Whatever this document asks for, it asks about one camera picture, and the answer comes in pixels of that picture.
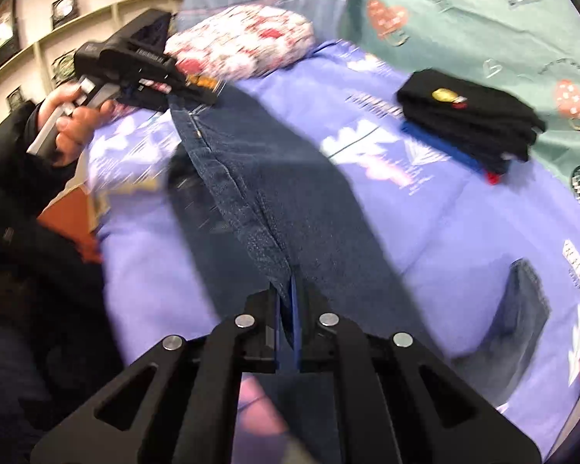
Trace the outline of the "person's left hand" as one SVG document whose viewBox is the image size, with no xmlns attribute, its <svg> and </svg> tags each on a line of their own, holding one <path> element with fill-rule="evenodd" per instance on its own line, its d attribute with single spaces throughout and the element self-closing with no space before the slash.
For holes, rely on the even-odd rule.
<svg viewBox="0 0 580 464">
<path fill-rule="evenodd" d="M 66 83 L 54 89 L 38 108 L 38 128 L 43 128 L 56 108 L 75 101 L 79 95 L 80 90 L 75 83 Z M 99 108 L 80 106 L 71 115 L 59 118 L 56 121 L 56 152 L 53 164 L 56 167 L 65 167 L 77 160 L 92 140 L 94 131 L 110 121 L 115 108 L 116 102 L 108 99 Z"/>
</svg>

